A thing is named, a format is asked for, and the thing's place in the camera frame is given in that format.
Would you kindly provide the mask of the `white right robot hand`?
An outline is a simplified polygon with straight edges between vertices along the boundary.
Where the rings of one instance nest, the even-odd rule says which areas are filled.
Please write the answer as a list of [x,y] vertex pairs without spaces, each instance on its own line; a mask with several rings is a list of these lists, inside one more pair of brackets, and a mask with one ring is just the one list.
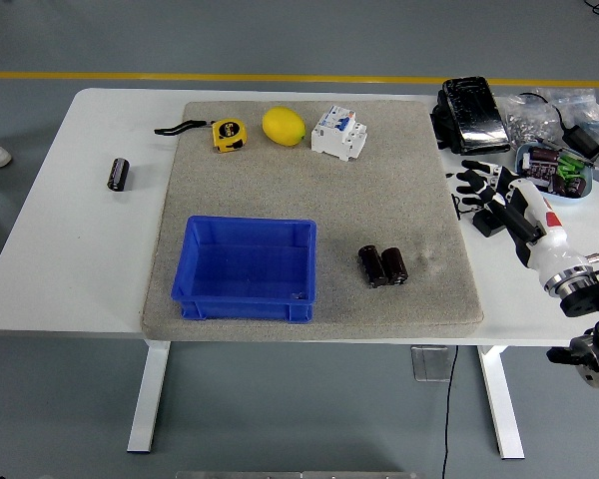
[[490,212],[509,232],[521,263],[538,273],[552,296],[595,283],[585,255],[568,243],[568,235],[536,186],[503,166],[473,160],[461,162],[457,192]]

